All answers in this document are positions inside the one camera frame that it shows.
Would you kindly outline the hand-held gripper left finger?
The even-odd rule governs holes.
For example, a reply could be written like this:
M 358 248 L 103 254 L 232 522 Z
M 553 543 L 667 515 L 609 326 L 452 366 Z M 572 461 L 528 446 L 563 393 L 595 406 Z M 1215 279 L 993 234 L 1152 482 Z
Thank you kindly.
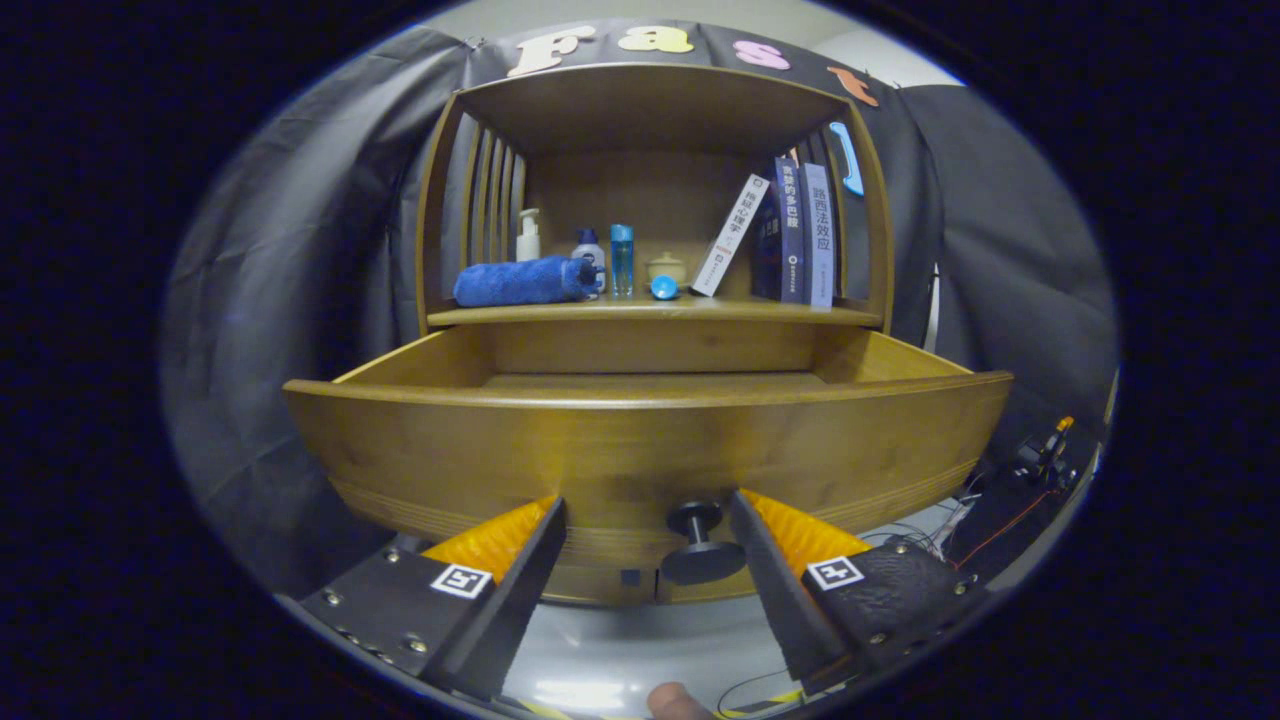
M 426 551 L 389 544 L 301 609 L 399 671 L 480 701 L 499 696 L 567 536 L 552 496 Z

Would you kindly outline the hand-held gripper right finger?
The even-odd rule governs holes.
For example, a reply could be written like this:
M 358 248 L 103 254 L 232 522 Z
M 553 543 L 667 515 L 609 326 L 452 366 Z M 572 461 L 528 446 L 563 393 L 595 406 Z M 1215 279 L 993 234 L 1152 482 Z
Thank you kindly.
M 730 511 L 788 674 L 808 693 L 923 656 L 991 598 L 918 544 L 856 551 L 856 537 L 748 489 Z

